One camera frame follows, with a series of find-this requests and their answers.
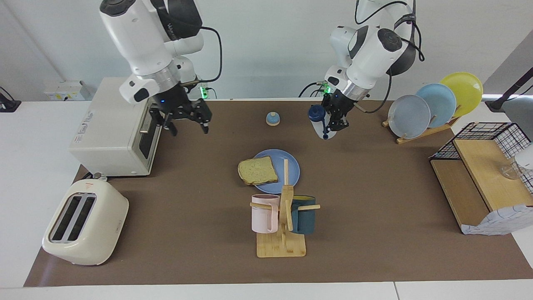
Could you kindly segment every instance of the wire basket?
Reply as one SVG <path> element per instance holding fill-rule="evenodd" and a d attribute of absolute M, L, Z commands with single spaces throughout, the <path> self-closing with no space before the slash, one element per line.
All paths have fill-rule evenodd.
<path fill-rule="evenodd" d="M 508 159 L 531 143 L 516 123 L 470 123 L 430 157 L 430 160 L 461 160 L 454 146 L 456 139 L 495 140 Z M 533 195 L 533 172 L 523 175 L 521 179 Z"/>

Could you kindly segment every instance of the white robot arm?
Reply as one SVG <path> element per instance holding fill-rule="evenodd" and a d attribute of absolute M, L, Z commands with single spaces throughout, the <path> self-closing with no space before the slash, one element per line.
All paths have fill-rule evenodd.
<path fill-rule="evenodd" d="M 383 12 L 397 20 L 394 30 L 379 28 Z M 330 114 L 330 130 L 348 127 L 346 114 L 354 106 L 363 110 L 357 102 L 380 77 L 388 73 L 398 75 L 411 67 L 415 49 L 408 41 L 414 37 L 415 21 L 411 6 L 405 2 L 361 0 L 356 3 L 356 23 L 362 26 L 358 29 L 339 26 L 332 32 L 330 42 L 338 65 L 331 66 L 325 79 L 336 90 L 326 94 L 322 102 Z"/>
<path fill-rule="evenodd" d="M 151 109 L 152 117 L 173 135 L 173 119 L 196 121 L 207 133 L 211 111 L 202 99 L 189 100 L 190 87 L 200 81 L 182 56 L 204 46 L 194 0 L 104 0 L 100 16 L 132 71 L 119 88 L 124 99 L 135 104 L 153 97 L 165 118 Z"/>

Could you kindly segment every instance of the mug handle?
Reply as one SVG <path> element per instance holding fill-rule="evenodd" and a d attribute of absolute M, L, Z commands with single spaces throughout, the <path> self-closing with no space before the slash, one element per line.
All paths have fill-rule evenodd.
<path fill-rule="evenodd" d="M 270 233 L 273 233 L 274 230 L 272 229 L 274 227 L 274 222 L 278 221 L 278 206 L 272 203 L 269 203 L 272 210 L 270 210 L 270 226 L 266 228 L 266 230 Z"/>

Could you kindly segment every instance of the white mug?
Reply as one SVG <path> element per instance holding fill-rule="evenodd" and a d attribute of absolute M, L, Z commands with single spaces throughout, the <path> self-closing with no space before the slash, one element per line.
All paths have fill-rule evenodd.
<path fill-rule="evenodd" d="M 266 204 L 271 209 L 252 207 L 252 230 L 257 233 L 278 231 L 279 196 L 257 194 L 252 196 L 253 203 Z"/>

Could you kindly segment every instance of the brown table mat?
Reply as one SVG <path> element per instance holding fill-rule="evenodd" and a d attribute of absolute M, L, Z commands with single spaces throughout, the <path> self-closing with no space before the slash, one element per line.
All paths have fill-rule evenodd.
<path fill-rule="evenodd" d="M 368 107 L 376 102 L 363 104 Z M 162 132 L 152 174 L 109 180 L 130 201 L 117 247 L 101 266 L 72 265 L 42 249 L 25 286 L 364 282 L 533 278 L 506 236 L 463 235 L 428 157 L 451 131 L 397 145 L 356 109 L 332 140 L 315 134 L 309 102 L 209 103 L 208 135 L 176 122 Z M 267 112 L 281 115 L 269 127 Z M 301 166 L 296 194 L 316 196 L 316 231 L 302 258 L 256 257 L 251 195 L 240 160 L 279 148 Z"/>

